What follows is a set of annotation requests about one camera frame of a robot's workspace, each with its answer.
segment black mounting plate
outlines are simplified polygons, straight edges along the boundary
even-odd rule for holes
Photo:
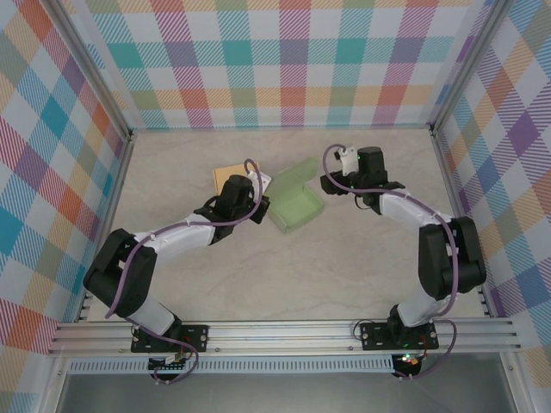
[[[394,342],[387,323],[360,324],[360,337],[362,338],[362,348],[364,350],[424,350],[424,342],[421,336],[426,340],[428,350],[436,350],[439,347],[433,323],[410,329],[408,336],[411,339],[407,340],[404,346],[399,347]]]
[[[149,336],[142,329],[133,329],[132,335],[133,340],[130,346],[132,353],[172,353],[180,351],[181,346]],[[182,324],[179,328],[177,340],[190,344],[199,353],[204,353],[207,351],[208,326]]]

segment metal corner post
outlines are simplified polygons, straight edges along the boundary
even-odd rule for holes
[[[509,10],[516,0],[495,0],[482,29],[474,40],[473,47],[468,54],[457,79],[452,84],[449,93],[446,95],[444,102],[440,108],[440,112],[436,115],[432,128],[437,133],[442,130],[453,113],[455,106],[461,99],[461,95],[465,91],[471,76],[476,72],[480,62],[484,58],[488,47],[492,43],[493,36],[497,33],[501,23],[506,18]]]
[[[119,105],[113,98],[107,84],[105,84],[102,74],[97,68],[88,48],[71,23],[71,18],[67,15],[65,8],[60,4],[59,0],[40,0],[40,2],[52,19],[56,29],[58,29],[67,47],[69,47],[71,55],[77,61],[92,89],[96,92],[99,101],[105,107],[115,127],[122,136],[129,140],[131,127],[127,124]]]

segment plaid wall panel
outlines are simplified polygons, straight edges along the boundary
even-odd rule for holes
[[[443,131],[498,313],[551,402],[551,1],[516,1]]]
[[[479,15],[476,18],[476,21],[474,22],[474,25],[471,28],[471,31],[469,32],[467,39],[463,44],[463,47],[461,48],[461,51],[459,52],[459,54],[457,55],[457,58],[455,59],[452,70],[449,72],[448,77],[446,78],[446,83],[444,84],[442,90],[440,91],[440,95],[438,95],[438,99],[436,99],[436,104],[434,105],[432,112],[430,112],[430,117],[427,123],[430,123],[430,124],[434,123],[438,115],[438,112],[442,107],[444,99],[448,95],[449,89],[451,88],[451,86],[454,84],[455,80],[461,73],[461,70],[463,69],[463,65],[465,64],[465,59],[467,58],[468,54],[471,52],[471,49],[473,48],[474,40],[479,35],[480,30],[484,26],[484,23],[486,22],[486,18],[489,16],[494,3],[495,3],[495,0],[485,0],[484,5],[482,6],[482,9],[480,10]]]
[[[481,4],[87,0],[92,41],[77,1],[65,7],[91,51],[107,45],[115,97],[127,89],[125,110],[150,129],[424,124],[470,29],[462,19]]]
[[[30,411],[120,164],[111,124],[39,0],[0,0],[0,412]]]

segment metal rail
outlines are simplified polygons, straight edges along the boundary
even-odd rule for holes
[[[517,333],[509,318],[456,318],[453,321],[458,329],[454,353],[500,353],[520,349]],[[186,324],[210,326],[207,351],[201,353],[201,357],[403,353],[399,350],[364,352],[361,343],[351,334],[354,320]],[[440,348],[433,353],[443,353],[451,343],[453,331],[449,324],[436,321],[436,332]],[[130,352],[131,340],[131,326],[124,322],[60,324],[50,347],[50,355],[143,357],[144,354]]]

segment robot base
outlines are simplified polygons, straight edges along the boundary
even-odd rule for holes
[[[364,350],[435,350],[439,347],[433,323],[407,329],[407,336],[401,345],[396,343],[388,323],[362,323],[360,337]]]
[[[179,353],[181,351],[181,346],[159,340],[139,328],[132,329],[132,336],[132,345],[130,346],[132,353]],[[207,351],[207,325],[184,325],[180,320],[176,320],[164,333],[164,336],[185,342],[195,347],[199,353]]]

